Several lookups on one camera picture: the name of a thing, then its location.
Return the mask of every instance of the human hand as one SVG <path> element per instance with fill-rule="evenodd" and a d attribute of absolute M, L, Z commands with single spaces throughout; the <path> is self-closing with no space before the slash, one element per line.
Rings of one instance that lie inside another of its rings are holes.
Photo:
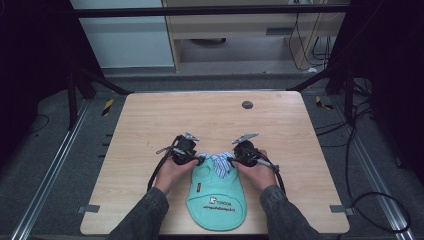
<path fill-rule="evenodd" d="M 262 154 L 266 155 L 265 150 L 259 150 Z M 254 167 L 246 167 L 241 163 L 238 162 L 232 162 L 234 167 L 237 168 L 237 170 L 244 175 L 246 175 L 250 181 L 253 183 L 253 185 L 258 189 L 259 191 L 265 190 L 265 188 L 276 185 L 277 181 L 275 180 L 275 174 L 274 172 L 267 166 L 262 164 L 256 164 Z"/>
<path fill-rule="evenodd" d="M 180 178 L 199 163 L 199 160 L 190 161 L 184 165 L 177 165 L 172 157 L 165 160 L 165 163 L 160 168 L 156 176 L 154 187 L 161 190 L 165 195 L 168 195 L 171 188 L 180 180 Z"/>

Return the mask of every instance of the floor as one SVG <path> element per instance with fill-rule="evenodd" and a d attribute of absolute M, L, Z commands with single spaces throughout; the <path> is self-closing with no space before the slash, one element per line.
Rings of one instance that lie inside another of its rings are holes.
<path fill-rule="evenodd" d="M 318 44 L 317 53 L 324 50 L 325 42 Z M 320 64 L 322 60 L 313 60 Z M 317 66 L 310 71 L 299 71 L 291 61 L 291 54 L 282 37 L 227 39 L 223 44 L 213 41 L 186 41 L 181 68 L 176 73 L 157 73 L 130 78 L 109 77 L 113 83 L 137 92 L 146 91 L 203 91 L 203 90 L 283 90 L 293 87 L 311 77 Z M 327 96 L 323 91 L 326 81 L 320 81 L 302 92 L 308 113 L 317 133 L 322 133 L 343 122 L 343 93 Z M 91 191 L 102 166 L 110 134 L 119 118 L 125 96 L 119 96 L 100 85 L 94 100 L 85 101 L 79 96 L 80 108 L 87 107 L 84 122 L 72 147 L 63 152 L 64 160 L 56 165 L 60 171 L 46 192 L 42 208 L 34 211 L 36 219 L 29 223 L 29 239 L 102 239 L 83 236 L 79 231 L 82 214 L 80 206 L 89 202 Z M 333 109 L 318 106 L 316 96 Z M 31 207 L 56 153 L 67 137 L 68 113 L 66 92 L 59 92 L 43 100 L 39 116 L 31 133 L 14 154 L 13 166 L 3 174 L 0 182 L 0 239 L 9 239 L 24 215 Z M 101 115 L 105 102 L 114 99 L 107 117 Z M 366 98 L 355 96 L 359 105 Z M 359 109 L 366 110 L 367 105 Z M 351 128 L 341 127 L 318 136 L 342 203 L 350 206 L 346 189 L 346 146 Z M 368 191 L 383 190 L 401 200 L 412 219 L 408 234 L 387 233 L 372 226 L 360 214 L 349 217 L 351 229 L 341 239 L 424 239 L 424 187 L 407 168 L 398 168 L 384 134 L 373 120 L 372 112 L 357 118 L 357 134 L 348 152 L 349 186 L 352 195 L 358 197 Z M 358 206 L 371 219 L 390 227 L 390 206 L 382 198 L 367 197 Z M 337 235 L 324 235 L 336 239 Z M 239 239 L 264 239 L 264 236 L 238 236 Z M 172 239 L 213 239 L 206 236 L 173 237 Z"/>

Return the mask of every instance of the black horizontal bar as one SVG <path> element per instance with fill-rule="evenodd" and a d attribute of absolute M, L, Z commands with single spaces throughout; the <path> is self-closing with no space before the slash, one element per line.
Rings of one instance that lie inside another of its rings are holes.
<path fill-rule="evenodd" d="M 226 15 L 226 14 L 271 14 L 271 13 L 330 13 L 347 12 L 353 8 L 370 5 L 349 4 L 308 4 L 308 5 L 251 5 L 251 6 L 202 6 L 202 7 L 160 7 L 121 9 L 78 9 L 74 11 L 50 12 L 50 15 L 75 16 L 78 18 L 100 17 L 149 17 L 184 15 Z"/>

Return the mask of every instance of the person's right hand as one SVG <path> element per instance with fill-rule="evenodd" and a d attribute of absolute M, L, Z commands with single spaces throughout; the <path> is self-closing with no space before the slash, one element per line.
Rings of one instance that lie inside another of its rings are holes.
<path fill-rule="evenodd" d="M 265 150 L 259 150 L 259 152 L 266 156 Z M 234 167 L 237 168 L 239 172 L 245 174 L 253 185 L 261 192 L 265 190 L 265 188 L 277 184 L 274 172 L 267 166 L 258 163 L 254 167 L 246 167 L 238 162 L 232 163 Z"/>

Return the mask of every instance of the white wall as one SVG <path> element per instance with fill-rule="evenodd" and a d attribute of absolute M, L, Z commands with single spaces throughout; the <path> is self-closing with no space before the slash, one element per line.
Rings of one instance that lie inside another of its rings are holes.
<path fill-rule="evenodd" d="M 160 0 L 71 0 L 75 9 L 162 7 Z M 173 67 L 164 17 L 80 19 L 102 68 Z"/>

